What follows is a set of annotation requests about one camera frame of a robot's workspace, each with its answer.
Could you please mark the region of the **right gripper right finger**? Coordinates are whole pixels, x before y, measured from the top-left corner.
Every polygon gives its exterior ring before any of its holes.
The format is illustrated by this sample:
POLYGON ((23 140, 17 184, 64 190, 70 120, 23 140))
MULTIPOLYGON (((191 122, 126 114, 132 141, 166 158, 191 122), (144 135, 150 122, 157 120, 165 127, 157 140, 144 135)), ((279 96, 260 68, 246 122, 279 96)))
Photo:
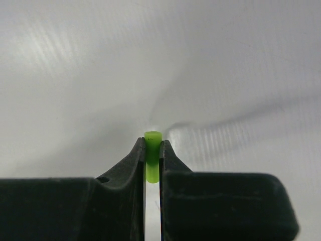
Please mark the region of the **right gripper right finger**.
POLYGON ((265 173, 194 172, 160 147, 162 240, 294 240, 299 224, 281 181, 265 173))

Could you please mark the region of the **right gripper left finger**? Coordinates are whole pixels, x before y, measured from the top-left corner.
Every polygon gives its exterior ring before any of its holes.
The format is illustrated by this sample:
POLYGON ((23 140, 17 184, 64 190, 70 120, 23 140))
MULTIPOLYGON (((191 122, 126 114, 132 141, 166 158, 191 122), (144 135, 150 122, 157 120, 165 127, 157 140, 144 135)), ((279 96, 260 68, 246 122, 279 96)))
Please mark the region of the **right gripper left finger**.
POLYGON ((1 179, 1 240, 144 240, 145 141, 97 178, 1 179))

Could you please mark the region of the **light green pen cap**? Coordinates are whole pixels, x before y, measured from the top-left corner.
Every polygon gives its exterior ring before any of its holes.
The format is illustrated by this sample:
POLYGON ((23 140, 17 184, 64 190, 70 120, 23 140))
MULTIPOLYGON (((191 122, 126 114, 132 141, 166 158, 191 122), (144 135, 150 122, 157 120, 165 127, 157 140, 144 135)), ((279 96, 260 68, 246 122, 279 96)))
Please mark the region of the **light green pen cap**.
POLYGON ((144 133, 145 140, 145 176, 149 183, 159 182, 159 152, 163 136, 161 132, 144 133))

